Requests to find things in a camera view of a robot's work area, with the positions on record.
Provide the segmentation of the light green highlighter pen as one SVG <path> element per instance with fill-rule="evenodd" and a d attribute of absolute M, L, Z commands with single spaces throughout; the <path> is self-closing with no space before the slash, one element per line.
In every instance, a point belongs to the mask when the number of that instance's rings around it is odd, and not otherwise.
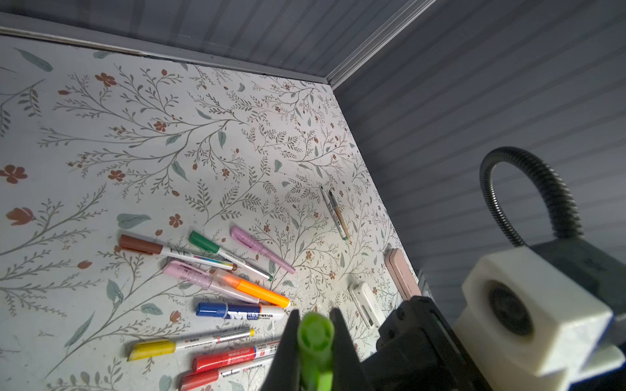
<path fill-rule="evenodd" d="M 332 389 L 335 327 L 330 319 L 311 312 L 298 326 L 297 343 L 301 364 L 300 385 L 304 390 Z"/>

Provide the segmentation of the dark green capped marker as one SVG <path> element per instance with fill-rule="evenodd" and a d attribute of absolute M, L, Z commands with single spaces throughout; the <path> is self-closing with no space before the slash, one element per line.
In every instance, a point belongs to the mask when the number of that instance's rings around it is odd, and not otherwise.
<path fill-rule="evenodd" d="M 330 217 L 332 218 L 332 220 L 334 222 L 334 225 L 336 226 L 339 235 L 341 236 L 341 238 L 343 240 L 347 241 L 347 233 L 343 229 L 343 227 L 342 227 L 342 225 L 341 225 L 341 223 L 339 221 L 339 218 L 338 218 L 334 208 L 331 205 L 331 202 L 329 200 L 329 197 L 328 197 L 326 191 L 324 190 L 323 187 L 320 188 L 320 191 L 322 193 L 322 199 L 323 199 L 327 209 L 329 210 Z"/>

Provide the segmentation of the brown capped marker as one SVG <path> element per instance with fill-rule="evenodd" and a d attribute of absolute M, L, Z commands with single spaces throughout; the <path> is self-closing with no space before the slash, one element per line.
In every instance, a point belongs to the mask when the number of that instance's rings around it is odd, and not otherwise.
<path fill-rule="evenodd" d="M 331 205 L 333 207 L 333 210 L 334 210 L 335 214 L 337 215 L 337 219 L 339 221 L 340 227 L 343 230 L 343 233 L 344 233 L 344 236 L 345 236 L 345 240 L 349 240 L 350 239 L 350 235 L 349 235 L 349 231 L 348 231 L 347 225 L 345 223 L 345 220 L 343 219 L 342 212 L 341 212 L 341 210 L 339 208 L 339 205 L 338 205 L 338 203 L 337 203 L 337 201 L 336 201 L 336 199 L 334 197 L 334 194 L 331 191 L 329 191 L 329 199 L 330 199 Z"/>

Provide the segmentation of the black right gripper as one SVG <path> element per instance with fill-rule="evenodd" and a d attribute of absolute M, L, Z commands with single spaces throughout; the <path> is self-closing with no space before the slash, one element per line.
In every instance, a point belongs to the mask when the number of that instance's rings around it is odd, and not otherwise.
<path fill-rule="evenodd" d="M 335 329 L 332 391 L 490 390 L 473 359 L 429 297 L 414 296 L 379 327 L 377 352 L 363 361 L 342 312 L 329 313 Z M 287 319 L 261 391 L 300 390 L 299 310 Z"/>

